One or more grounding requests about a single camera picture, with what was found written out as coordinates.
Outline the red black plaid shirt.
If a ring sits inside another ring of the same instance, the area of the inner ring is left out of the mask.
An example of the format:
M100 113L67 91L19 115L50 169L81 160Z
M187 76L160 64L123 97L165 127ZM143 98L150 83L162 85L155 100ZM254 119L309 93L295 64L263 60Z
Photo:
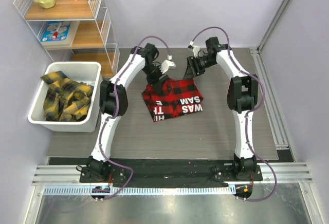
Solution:
M203 96L193 79L168 79L158 94L151 85L141 93L153 122L203 111Z

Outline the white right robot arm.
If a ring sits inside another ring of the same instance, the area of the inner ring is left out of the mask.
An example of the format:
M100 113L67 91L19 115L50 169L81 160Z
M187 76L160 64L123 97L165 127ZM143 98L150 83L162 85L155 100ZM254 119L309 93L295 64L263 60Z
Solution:
M256 75L250 75L236 59L228 44L221 44L217 37L206 40L207 52L200 56L200 48L191 41L188 48L193 56L187 58L184 79L198 77L206 68L220 65L230 79L227 105L235 122L236 146L233 163L229 171L236 180L251 180L257 169L257 158L253 150L252 120L253 109L258 102Z

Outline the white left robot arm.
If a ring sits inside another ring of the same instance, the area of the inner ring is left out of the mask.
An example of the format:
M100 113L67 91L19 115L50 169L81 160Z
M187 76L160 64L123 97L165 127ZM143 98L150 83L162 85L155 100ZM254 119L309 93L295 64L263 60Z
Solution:
M148 83L160 94L165 80L169 78L166 72L169 68L176 67L170 52L159 65L155 64L158 56L159 51L153 44L136 46L116 75L109 81L102 81L99 98L100 130L95 147L81 172L81 176L85 176L88 182L105 182L110 176L111 166L114 164L110 162L113 138L117 125L128 108L127 88L132 80L143 71Z

